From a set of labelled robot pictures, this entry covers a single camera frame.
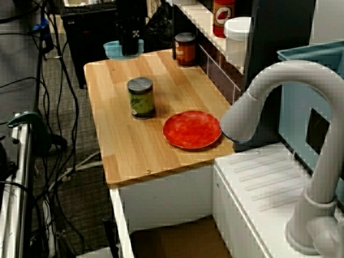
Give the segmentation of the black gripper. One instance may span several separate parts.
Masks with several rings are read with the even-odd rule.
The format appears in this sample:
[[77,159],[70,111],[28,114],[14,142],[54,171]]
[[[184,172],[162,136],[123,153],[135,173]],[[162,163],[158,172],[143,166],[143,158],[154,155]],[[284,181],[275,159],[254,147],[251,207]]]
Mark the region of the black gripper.
[[124,56],[134,55],[139,50],[139,40],[145,36],[146,0],[117,0],[119,17],[119,42]]

